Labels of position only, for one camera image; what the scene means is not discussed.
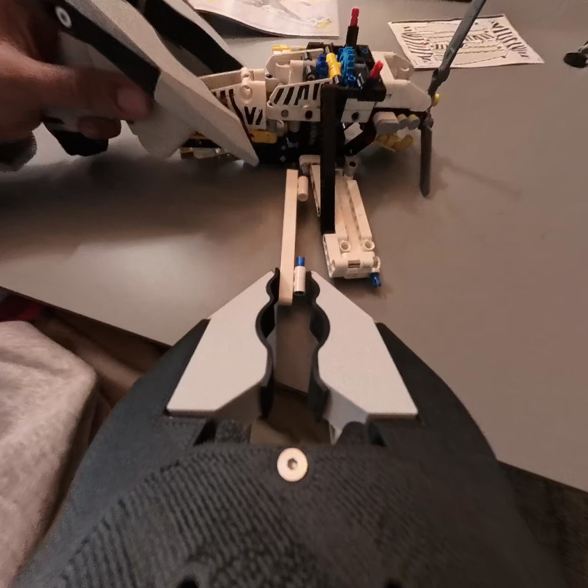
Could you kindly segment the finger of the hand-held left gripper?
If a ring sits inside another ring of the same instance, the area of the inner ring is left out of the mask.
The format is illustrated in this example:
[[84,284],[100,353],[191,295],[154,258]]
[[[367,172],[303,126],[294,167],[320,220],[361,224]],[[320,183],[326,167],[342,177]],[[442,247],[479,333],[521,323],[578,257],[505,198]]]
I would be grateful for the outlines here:
[[199,132],[230,154],[256,166],[245,124],[214,97],[200,76],[184,67],[138,11],[138,1],[70,1],[85,16],[159,70],[153,112],[134,131],[149,154],[167,158]]
[[185,1],[138,1],[172,55],[196,76],[240,70],[243,64],[217,31]]

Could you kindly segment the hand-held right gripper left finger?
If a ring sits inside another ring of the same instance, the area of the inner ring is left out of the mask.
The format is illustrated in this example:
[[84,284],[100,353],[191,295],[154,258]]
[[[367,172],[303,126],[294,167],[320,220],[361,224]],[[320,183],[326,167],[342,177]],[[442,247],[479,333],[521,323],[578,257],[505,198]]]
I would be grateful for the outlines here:
[[270,413],[279,281],[279,269],[268,271],[205,320],[167,403],[170,415],[258,418]]

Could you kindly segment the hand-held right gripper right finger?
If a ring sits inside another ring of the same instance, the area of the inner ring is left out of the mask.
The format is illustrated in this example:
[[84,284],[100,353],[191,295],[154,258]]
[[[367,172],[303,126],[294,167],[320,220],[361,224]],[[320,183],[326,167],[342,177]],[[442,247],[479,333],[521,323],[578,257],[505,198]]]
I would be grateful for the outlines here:
[[307,405],[337,442],[349,423],[414,419],[415,402],[376,322],[314,271],[307,272],[312,352]]

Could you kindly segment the long white lego beam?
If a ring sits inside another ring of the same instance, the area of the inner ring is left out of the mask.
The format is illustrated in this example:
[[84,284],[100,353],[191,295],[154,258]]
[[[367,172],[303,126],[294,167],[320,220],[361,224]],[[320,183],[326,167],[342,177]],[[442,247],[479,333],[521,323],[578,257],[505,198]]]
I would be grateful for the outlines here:
[[297,169],[286,172],[285,201],[283,211],[282,248],[278,303],[291,306],[294,298],[306,293],[305,257],[296,254],[296,227],[298,204],[307,201],[308,178]]

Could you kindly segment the zebra striped lego airplane model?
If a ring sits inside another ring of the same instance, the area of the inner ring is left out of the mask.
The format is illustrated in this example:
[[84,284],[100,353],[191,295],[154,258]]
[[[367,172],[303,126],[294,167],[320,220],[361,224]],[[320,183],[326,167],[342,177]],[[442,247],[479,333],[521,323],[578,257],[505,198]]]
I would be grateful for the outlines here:
[[431,110],[484,4],[471,1],[426,91],[411,80],[407,59],[358,43],[358,8],[342,45],[275,46],[264,69],[202,77],[245,124],[260,163],[291,166],[308,178],[331,279],[381,286],[381,261],[354,179],[359,154],[371,145],[400,151],[418,131],[419,189],[429,195]]

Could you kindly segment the person's left forearm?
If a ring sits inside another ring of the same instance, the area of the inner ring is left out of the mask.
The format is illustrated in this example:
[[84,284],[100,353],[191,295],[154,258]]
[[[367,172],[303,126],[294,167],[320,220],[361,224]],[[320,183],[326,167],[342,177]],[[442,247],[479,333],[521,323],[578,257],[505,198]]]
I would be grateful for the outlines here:
[[1,172],[16,172],[36,154],[37,143],[34,134],[23,139],[1,141]]

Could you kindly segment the loose small Lego pieces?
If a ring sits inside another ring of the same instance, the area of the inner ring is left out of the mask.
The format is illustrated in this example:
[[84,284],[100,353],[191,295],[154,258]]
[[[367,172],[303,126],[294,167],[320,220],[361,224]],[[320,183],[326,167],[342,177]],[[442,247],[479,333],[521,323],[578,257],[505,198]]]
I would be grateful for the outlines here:
[[574,68],[584,69],[587,67],[588,43],[587,41],[575,51],[564,55],[563,61]]

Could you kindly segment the person's left hand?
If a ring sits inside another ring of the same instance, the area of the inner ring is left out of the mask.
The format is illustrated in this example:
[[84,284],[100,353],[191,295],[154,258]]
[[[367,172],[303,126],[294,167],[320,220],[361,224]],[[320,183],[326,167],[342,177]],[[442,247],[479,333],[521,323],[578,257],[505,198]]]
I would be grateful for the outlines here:
[[26,28],[1,28],[1,142],[28,139],[51,107],[90,113],[77,129],[97,140],[117,136],[121,121],[151,114],[151,98],[126,77],[40,61],[30,41]]

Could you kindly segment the open instruction booklet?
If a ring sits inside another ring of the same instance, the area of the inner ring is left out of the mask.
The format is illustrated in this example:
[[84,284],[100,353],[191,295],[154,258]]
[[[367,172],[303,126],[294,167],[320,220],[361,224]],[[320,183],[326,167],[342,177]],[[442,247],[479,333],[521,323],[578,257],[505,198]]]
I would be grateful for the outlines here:
[[337,1],[187,1],[200,14],[283,37],[340,36]]

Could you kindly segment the zebra striped sticker sheet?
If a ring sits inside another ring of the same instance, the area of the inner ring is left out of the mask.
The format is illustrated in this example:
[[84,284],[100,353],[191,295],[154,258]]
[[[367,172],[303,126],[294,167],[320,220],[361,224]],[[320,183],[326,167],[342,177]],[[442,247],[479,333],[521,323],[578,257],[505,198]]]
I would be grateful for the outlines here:
[[[416,70],[434,70],[445,55],[460,19],[389,22],[394,37]],[[504,15],[479,17],[467,33],[452,68],[542,64],[543,58]]]

